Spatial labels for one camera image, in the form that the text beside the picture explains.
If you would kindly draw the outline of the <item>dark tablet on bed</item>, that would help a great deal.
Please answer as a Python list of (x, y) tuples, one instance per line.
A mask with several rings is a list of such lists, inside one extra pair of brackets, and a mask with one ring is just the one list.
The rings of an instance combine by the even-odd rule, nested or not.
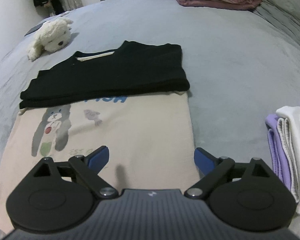
[(40, 24), (38, 24), (38, 25), (32, 27), (32, 28), (25, 34), (25, 36), (27, 36), (27, 35), (29, 35), (29, 34), (31, 34), (31, 33), (34, 33), (35, 31), (37, 31), (38, 29), (40, 29), (42, 25), (43, 25), (43, 23), (40, 23)]

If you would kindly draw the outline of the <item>white plush dog toy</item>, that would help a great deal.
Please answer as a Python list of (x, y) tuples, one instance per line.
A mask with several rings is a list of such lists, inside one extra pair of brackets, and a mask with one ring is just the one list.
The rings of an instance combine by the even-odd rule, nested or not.
[(27, 50), (27, 57), (31, 61), (38, 59), (45, 51), (55, 53), (71, 40), (71, 25), (73, 21), (68, 18), (60, 17), (53, 21), (44, 22), (35, 32), (33, 41)]

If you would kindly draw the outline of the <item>beige bear raglan shirt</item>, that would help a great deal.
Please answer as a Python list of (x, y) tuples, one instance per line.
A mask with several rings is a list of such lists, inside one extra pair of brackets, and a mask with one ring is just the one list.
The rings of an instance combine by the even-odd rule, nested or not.
[(187, 92), (113, 96), (19, 112), (0, 164), (0, 229), (6, 200), (42, 159), (66, 161), (107, 146), (101, 178), (118, 190), (187, 189), (199, 178)]

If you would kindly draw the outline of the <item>folded white purple clothes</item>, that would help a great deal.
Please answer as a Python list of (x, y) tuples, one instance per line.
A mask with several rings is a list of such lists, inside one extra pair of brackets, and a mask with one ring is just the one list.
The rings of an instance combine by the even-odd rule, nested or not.
[(300, 214), (300, 106), (284, 106), (265, 120), (273, 172), (289, 189)]

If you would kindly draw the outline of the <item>grey bed sheet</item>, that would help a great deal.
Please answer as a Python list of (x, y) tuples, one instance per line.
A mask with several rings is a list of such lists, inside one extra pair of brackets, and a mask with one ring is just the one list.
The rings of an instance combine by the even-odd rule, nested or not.
[(190, 82), (193, 140), (217, 156), (271, 164), (266, 116), (300, 105), (300, 46), (258, 13), (182, 7), (176, 0), (112, 0), (71, 11), (73, 38), (53, 55), (31, 62), (29, 34), (0, 63), (0, 238), (12, 230), (8, 194), (23, 172), (4, 149), (18, 115), (20, 93), (40, 70), (76, 51), (119, 47), (123, 41), (179, 44)]

